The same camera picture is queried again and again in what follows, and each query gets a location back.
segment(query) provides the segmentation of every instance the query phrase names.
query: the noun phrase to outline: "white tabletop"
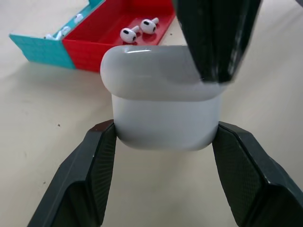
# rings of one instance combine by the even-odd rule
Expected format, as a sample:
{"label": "white tabletop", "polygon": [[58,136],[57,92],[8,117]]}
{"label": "white tabletop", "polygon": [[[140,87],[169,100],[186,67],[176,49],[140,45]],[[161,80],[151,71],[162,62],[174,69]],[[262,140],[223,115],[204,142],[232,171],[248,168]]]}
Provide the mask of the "white tabletop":
{"label": "white tabletop", "polygon": [[[98,74],[29,63],[8,38],[55,32],[85,4],[0,3],[1,227],[25,227],[59,164],[88,129],[112,118],[111,95]],[[176,21],[162,44],[185,44]],[[223,95],[221,120],[252,132],[301,189],[302,82],[303,8],[265,0],[245,61]],[[235,227],[212,147],[162,153],[118,141],[103,226]]]}

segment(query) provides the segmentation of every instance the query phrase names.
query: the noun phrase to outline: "white earbud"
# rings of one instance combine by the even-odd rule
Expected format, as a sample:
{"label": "white earbud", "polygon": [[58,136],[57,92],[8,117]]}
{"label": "white earbud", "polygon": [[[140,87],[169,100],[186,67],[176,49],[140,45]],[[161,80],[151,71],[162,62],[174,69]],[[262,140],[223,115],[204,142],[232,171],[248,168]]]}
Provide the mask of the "white earbud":
{"label": "white earbud", "polygon": [[69,31],[71,30],[71,28],[69,26],[65,26],[64,28],[62,28],[62,35],[66,36],[67,33],[69,33]]}
{"label": "white earbud", "polygon": [[57,33],[57,36],[56,37],[53,37],[51,34],[47,34],[44,39],[49,39],[49,40],[60,40],[61,39],[61,36],[62,36],[62,31],[59,31]]}
{"label": "white earbud", "polygon": [[79,23],[80,21],[83,20],[83,15],[81,13],[78,13],[74,19],[75,24]]}
{"label": "white earbud", "polygon": [[55,40],[51,34],[46,34],[46,36],[44,36],[44,39]]}
{"label": "white earbud", "polygon": [[135,26],[132,29],[129,29],[127,27],[123,28],[120,32],[121,39],[128,43],[132,44],[136,41],[137,38],[137,32],[140,30],[139,26]]}
{"label": "white earbud", "polygon": [[140,24],[140,28],[144,33],[151,35],[155,33],[157,23],[159,23],[159,19],[157,17],[152,20],[144,19]]}

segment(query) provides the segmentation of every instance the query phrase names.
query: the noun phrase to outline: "red plastic container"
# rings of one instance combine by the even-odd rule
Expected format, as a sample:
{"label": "red plastic container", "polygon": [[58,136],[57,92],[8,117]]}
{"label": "red plastic container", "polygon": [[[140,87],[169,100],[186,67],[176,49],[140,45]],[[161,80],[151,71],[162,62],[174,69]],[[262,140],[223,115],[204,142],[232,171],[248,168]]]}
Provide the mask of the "red plastic container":
{"label": "red plastic container", "polygon": [[134,45],[158,45],[175,17],[171,0],[106,0],[64,39],[63,45],[76,68],[100,71],[103,55],[120,38],[124,27],[140,25],[143,19],[159,18],[156,34],[140,31]]}

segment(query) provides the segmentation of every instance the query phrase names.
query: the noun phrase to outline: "teal box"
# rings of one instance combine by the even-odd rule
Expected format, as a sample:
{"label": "teal box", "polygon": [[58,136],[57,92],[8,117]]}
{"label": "teal box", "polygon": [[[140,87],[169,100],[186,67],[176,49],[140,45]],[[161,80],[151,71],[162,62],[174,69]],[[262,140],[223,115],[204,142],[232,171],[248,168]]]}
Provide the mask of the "teal box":
{"label": "teal box", "polygon": [[[89,5],[84,7],[79,13],[83,15],[83,20],[91,14],[105,0],[89,0]],[[74,22],[75,16],[64,26],[69,26],[71,32],[78,24]],[[33,62],[56,65],[69,69],[75,69],[69,54],[67,53],[62,40],[49,40],[39,37],[10,34],[10,39],[22,50],[24,56]]]}
{"label": "teal box", "polygon": [[12,34],[10,34],[9,37],[22,50],[24,56],[29,61],[69,69],[75,68],[61,40],[48,40]]}

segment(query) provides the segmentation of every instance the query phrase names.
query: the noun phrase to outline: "open box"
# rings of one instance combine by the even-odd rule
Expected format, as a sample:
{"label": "open box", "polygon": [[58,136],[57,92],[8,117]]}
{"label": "open box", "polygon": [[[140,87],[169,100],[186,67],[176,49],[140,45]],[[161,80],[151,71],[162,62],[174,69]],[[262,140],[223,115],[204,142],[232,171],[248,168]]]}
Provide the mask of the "open box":
{"label": "open box", "polygon": [[126,44],[120,38],[122,28],[158,17],[156,33],[140,31],[134,43],[158,45],[175,17],[171,0],[90,0],[80,13],[84,19],[79,24],[74,24],[73,18],[64,25],[71,31],[62,40],[12,34],[10,38],[29,61],[99,72],[105,52]]}
{"label": "open box", "polygon": [[174,19],[171,0],[105,0],[63,39],[63,45],[76,68],[99,72],[105,52],[125,44],[120,38],[121,29],[154,17],[159,18],[156,34],[137,34],[135,45],[159,44]]}

